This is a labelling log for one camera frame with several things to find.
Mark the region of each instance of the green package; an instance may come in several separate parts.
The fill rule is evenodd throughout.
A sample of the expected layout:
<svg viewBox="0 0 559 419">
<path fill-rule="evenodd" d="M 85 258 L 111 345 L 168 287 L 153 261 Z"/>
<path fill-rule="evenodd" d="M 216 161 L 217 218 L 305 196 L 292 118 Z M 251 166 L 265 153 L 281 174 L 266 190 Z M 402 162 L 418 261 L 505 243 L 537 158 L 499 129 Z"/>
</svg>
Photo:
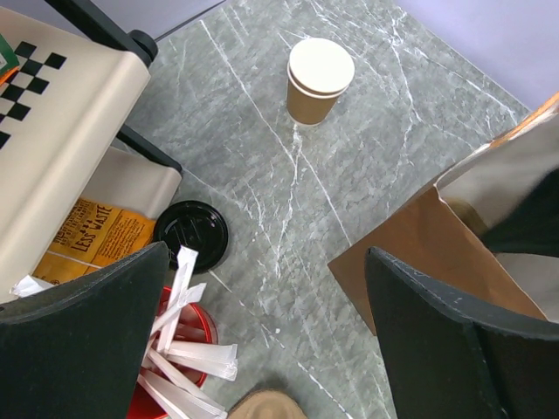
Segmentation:
<svg viewBox="0 0 559 419">
<path fill-rule="evenodd" d="M 0 83 L 3 83 L 9 76 L 16 71 L 19 61 L 10 45 L 0 35 Z"/>
</svg>

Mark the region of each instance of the marble surface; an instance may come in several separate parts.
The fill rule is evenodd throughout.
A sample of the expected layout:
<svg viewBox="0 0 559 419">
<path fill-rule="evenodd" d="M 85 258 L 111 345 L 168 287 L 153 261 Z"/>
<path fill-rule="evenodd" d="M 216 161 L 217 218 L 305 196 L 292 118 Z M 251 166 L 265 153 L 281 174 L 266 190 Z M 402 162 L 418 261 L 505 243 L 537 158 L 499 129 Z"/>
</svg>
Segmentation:
<svg viewBox="0 0 559 419">
<path fill-rule="evenodd" d="M 356 65 L 312 128 L 285 109 L 305 37 Z M 239 0 L 159 46 L 129 122 L 184 165 L 176 201 L 211 203 L 231 228 L 228 258 L 195 280 L 239 375 L 206 391 L 228 408 L 274 387 L 310 418 L 396 418 L 378 342 L 327 262 L 525 108 L 389 0 Z"/>
</svg>

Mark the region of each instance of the checkered pattern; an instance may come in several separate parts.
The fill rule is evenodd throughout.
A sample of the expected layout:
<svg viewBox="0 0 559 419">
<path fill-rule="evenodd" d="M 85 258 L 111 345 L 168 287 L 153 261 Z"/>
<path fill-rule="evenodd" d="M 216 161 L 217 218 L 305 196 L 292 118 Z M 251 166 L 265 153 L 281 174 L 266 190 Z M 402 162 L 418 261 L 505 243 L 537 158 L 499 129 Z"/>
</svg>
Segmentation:
<svg viewBox="0 0 559 419">
<path fill-rule="evenodd" d="M 44 66 L 59 70 L 66 61 L 66 57 L 51 52 L 45 62 L 33 59 L 33 55 L 37 50 L 36 45 L 27 42 L 21 42 L 15 53 L 19 58 L 19 72 L 11 75 L 6 81 L 7 86 L 0 93 L 0 127 L 4 119 L 12 118 L 13 120 L 22 121 L 30 112 L 31 107 L 20 102 L 25 92 L 35 94 L 43 94 L 49 86 L 49 81 L 39 77 L 39 73 Z M 10 139 L 10 134 L 0 130 L 0 148 Z"/>
</svg>

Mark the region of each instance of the white wall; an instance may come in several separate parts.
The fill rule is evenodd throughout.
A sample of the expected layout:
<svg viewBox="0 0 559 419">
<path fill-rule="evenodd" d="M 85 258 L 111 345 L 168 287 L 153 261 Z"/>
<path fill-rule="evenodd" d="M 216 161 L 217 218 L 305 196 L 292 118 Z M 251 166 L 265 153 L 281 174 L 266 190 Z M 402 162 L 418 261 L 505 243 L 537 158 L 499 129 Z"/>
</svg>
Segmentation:
<svg viewBox="0 0 559 419">
<path fill-rule="evenodd" d="M 124 31 L 140 29 L 153 38 L 190 20 L 222 0 L 93 0 Z M 77 33 L 45 0 L 0 0 L 3 7 Z"/>
<path fill-rule="evenodd" d="M 529 108 L 559 91 L 559 2 L 396 1 Z"/>
</svg>

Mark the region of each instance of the brown paper cup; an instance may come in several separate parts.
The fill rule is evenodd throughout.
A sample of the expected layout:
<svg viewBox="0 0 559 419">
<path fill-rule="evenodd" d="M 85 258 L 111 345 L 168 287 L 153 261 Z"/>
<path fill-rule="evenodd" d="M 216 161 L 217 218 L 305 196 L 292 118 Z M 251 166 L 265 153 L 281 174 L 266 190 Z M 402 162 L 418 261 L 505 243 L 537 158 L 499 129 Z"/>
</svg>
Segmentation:
<svg viewBox="0 0 559 419">
<path fill-rule="evenodd" d="M 287 111 L 291 117 L 302 125 L 317 125 L 321 123 L 340 95 L 340 92 L 324 95 L 308 91 L 303 85 L 298 83 L 287 66 Z"/>
</svg>

